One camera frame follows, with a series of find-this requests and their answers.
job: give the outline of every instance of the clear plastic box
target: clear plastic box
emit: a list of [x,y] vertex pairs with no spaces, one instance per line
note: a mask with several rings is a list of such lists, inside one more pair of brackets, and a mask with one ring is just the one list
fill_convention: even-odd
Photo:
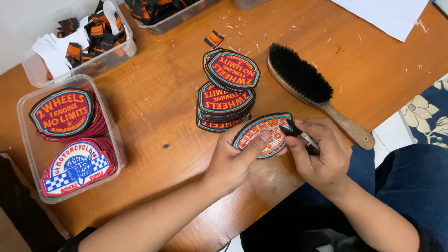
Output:
[[[121,17],[121,22],[125,26],[127,39],[126,42],[122,43],[121,45],[114,47],[113,49],[89,60],[88,62],[81,64],[80,66],[72,69],[71,71],[65,73],[64,75],[61,75],[57,78],[64,79],[68,78],[70,76],[74,76],[77,74],[86,74],[89,75],[92,78],[95,78],[97,76],[100,76],[101,74],[105,73],[106,71],[118,66],[119,64],[133,58],[138,50],[137,46],[135,45],[134,40],[132,39],[132,30],[129,27],[129,24],[127,23],[126,19],[123,17],[123,14],[121,13],[118,6],[113,3],[116,9],[116,12]],[[71,13],[70,10],[73,10],[73,12],[82,12],[84,13],[83,16],[79,16],[77,13]],[[55,11],[55,13],[65,13],[64,17],[60,18],[67,19],[70,17],[84,17],[90,13],[87,12],[82,5],[82,1],[75,1],[69,5],[64,6],[62,9],[59,9]],[[57,26],[57,22],[55,22],[55,27],[53,29],[48,30],[47,33],[52,33],[55,31]],[[47,81],[47,68],[45,66],[45,62],[42,60],[42,58],[34,52],[32,49],[29,49],[23,53],[23,56],[25,59],[22,61],[23,69],[25,70],[26,75],[28,76],[28,79],[30,80],[30,83],[35,87],[45,87],[48,85]]]
[[235,4],[240,10],[250,10],[267,1],[269,0],[235,0]]
[[[109,132],[104,135],[112,140],[115,155],[118,160],[118,167],[114,174],[111,174],[103,179],[97,180],[88,184],[86,187],[80,188],[78,190],[72,191],[68,194],[61,196],[48,196],[43,193],[42,186],[40,184],[40,179],[45,170],[48,169],[51,161],[65,146],[66,143],[58,142],[46,142],[41,137],[36,135],[36,127],[31,122],[28,117],[28,113],[35,103],[37,103],[43,97],[49,95],[50,93],[57,91],[66,87],[77,87],[83,88],[88,87],[94,90],[98,102],[104,114],[104,119],[108,126]],[[33,174],[34,182],[36,184],[37,191],[43,202],[47,204],[55,204],[73,197],[79,193],[87,191],[91,188],[99,186],[107,181],[114,179],[118,174],[120,174],[121,169],[123,169],[127,163],[128,158],[125,153],[125,148],[123,141],[121,139],[120,131],[116,125],[111,110],[107,102],[105,102],[104,97],[98,92],[93,79],[87,75],[80,74],[70,77],[60,83],[54,83],[50,81],[50,85],[47,87],[36,90],[30,94],[23,96],[17,103],[17,116],[19,119],[20,131],[22,133],[23,144],[25,145],[26,155],[28,157],[28,163],[30,164],[31,172]]]
[[216,0],[200,0],[195,4],[192,4],[188,6],[187,8],[181,10],[180,12],[177,12],[174,15],[171,15],[170,17],[152,25],[152,26],[146,26],[141,21],[134,19],[138,25],[138,27],[141,28],[147,28],[150,31],[155,32],[156,34],[163,34],[167,31],[171,30],[172,28],[180,25],[181,23],[189,20],[190,18],[198,15],[208,7],[214,5],[216,3]]

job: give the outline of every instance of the black bristle brush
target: black bristle brush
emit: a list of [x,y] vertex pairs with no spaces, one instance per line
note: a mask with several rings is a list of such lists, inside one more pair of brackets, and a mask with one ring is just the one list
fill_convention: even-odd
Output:
[[273,43],[269,48],[267,66],[274,78],[292,95],[323,112],[357,146],[370,150],[375,139],[363,127],[339,113],[330,99],[333,88],[317,69],[292,49]]

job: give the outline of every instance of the jeans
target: jeans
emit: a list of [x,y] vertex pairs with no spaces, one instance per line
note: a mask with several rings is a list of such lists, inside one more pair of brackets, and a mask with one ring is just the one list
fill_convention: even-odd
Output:
[[[448,251],[448,150],[431,144],[410,145],[391,152],[375,170],[373,150],[352,149],[349,177],[431,230]],[[336,206],[305,184],[243,231],[241,243],[245,251],[278,248],[297,240],[298,231],[322,228],[356,234]]]

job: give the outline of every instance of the wooden brush handle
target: wooden brush handle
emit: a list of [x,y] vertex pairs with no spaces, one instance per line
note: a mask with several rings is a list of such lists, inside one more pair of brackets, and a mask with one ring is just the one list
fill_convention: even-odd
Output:
[[324,114],[332,119],[336,125],[338,125],[338,127],[354,144],[366,150],[373,149],[375,146],[375,139],[372,134],[339,113],[331,102],[322,104],[320,109]]

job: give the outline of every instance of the wooden desk surface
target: wooden desk surface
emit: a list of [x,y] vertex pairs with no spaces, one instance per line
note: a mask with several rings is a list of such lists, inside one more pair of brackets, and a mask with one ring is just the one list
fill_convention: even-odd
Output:
[[[210,48],[203,38],[212,30],[226,35],[222,47],[250,51],[248,56],[261,68],[254,116],[278,111],[302,120],[322,116],[271,76],[266,66],[271,42],[313,61],[335,87],[334,106],[368,130],[448,72],[448,61],[441,57],[448,48],[448,21],[431,4],[421,16],[429,32],[415,26],[405,43],[328,0],[272,0],[247,12],[230,0],[219,0],[162,36],[138,28],[123,5],[121,10],[139,54],[95,83],[109,98],[129,165],[115,180],[51,205],[72,235],[165,195],[205,171],[218,134],[196,127],[194,108],[196,89],[207,81],[201,60]],[[0,87],[0,149],[8,150],[32,181],[16,104],[36,88],[21,65],[0,76]],[[290,155],[257,161],[240,188],[195,218],[164,251],[216,251],[302,184]]]

